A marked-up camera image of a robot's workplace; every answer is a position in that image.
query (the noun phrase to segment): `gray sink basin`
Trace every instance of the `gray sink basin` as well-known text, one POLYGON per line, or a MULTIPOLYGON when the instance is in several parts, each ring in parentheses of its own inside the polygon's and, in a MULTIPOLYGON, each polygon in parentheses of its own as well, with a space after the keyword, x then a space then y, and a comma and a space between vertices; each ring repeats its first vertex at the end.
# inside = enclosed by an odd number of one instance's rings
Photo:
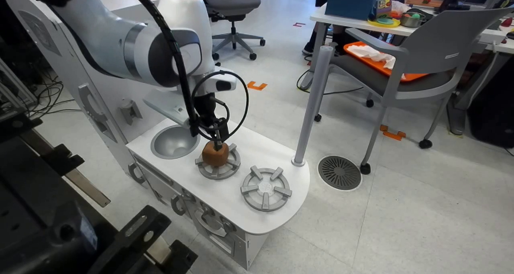
POLYGON ((200 136, 191 137, 189 129, 174 125, 162 129, 152 139, 152 153, 161 159, 178 159, 198 146, 200 136))

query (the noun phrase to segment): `toy stove burner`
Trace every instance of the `toy stove burner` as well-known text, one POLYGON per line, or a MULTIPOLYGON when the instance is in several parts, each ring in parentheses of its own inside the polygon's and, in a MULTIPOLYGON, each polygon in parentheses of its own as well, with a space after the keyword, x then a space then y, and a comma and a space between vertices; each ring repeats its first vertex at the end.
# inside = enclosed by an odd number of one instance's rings
POLYGON ((233 176, 241 166, 241 157, 235 148, 235 144, 231 144, 228 147, 229 157, 224 166, 210 166, 204 163, 202 155, 195 160, 195 164, 198 166, 200 173, 208 179, 223 180, 229 178, 233 176))
POLYGON ((273 170, 252 166, 241 186, 245 201, 255 210, 262 212, 272 212, 283 207, 292 194, 283 172, 280 167, 273 170), (264 177, 262 174, 270 174, 270 177, 264 177))

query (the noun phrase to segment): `blue box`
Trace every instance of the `blue box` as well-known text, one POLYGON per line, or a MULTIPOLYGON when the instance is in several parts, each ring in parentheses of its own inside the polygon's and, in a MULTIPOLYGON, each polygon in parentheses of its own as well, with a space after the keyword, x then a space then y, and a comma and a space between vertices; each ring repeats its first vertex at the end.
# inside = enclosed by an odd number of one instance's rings
POLYGON ((327 0, 325 14, 367 20, 377 0, 327 0))

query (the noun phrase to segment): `orange tape marker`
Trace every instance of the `orange tape marker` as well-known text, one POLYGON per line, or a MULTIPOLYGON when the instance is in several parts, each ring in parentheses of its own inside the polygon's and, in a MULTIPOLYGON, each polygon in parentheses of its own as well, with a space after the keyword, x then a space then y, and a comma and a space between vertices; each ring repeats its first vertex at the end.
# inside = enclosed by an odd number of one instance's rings
POLYGON ((266 86, 268 86, 268 84, 266 84, 266 83, 263 83, 263 84, 259 85, 258 87, 254 86, 254 84, 255 84, 255 82, 251 81, 248 85, 246 85, 246 87, 248 87, 250 89, 255 89, 255 90, 261 91, 264 88, 266 88, 266 86))

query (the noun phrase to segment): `white table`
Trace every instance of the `white table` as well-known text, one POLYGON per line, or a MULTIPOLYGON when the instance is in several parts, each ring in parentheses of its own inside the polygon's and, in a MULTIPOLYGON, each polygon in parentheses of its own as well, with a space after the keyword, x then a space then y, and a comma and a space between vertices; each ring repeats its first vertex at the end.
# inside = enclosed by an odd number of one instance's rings
MULTIPOLYGON (((416 28, 408 28, 404 26, 398 26, 393 28, 378 27, 371 25, 365 20, 357 20, 351 18, 343 18, 340 16, 332 16, 325 14, 326 4, 319 7, 312 15, 310 19, 318 23, 318 32, 325 32, 326 28, 332 25, 340 25, 345 27, 354 27, 357 29, 371 30, 382 33, 395 34, 399 36, 409 36, 416 30, 416 28)), ((433 10, 420 8, 423 11, 433 14, 433 10)), ((509 60, 511 54, 514 54, 514 40, 508 39, 507 43, 501 44, 501 41, 505 39, 505 36, 514 27, 503 28, 499 30, 485 29, 480 37, 480 42, 486 44, 486 49, 495 52, 494 56, 486 62, 486 65, 476 74, 472 82, 468 82, 468 86, 462 90, 459 96, 453 96, 450 102, 448 102, 448 116, 450 120, 450 130, 456 135, 461 135, 464 132, 465 120, 466 120, 466 109, 473 97, 475 97, 481 89, 487 85, 487 82, 498 72, 498 70, 509 60)), ((310 63, 310 69, 300 85, 301 89, 308 89, 312 83, 314 76, 314 68, 316 67, 316 61, 319 54, 319 48, 325 43, 325 35, 317 34, 316 41, 314 43, 314 53, 312 54, 312 62, 310 63)))

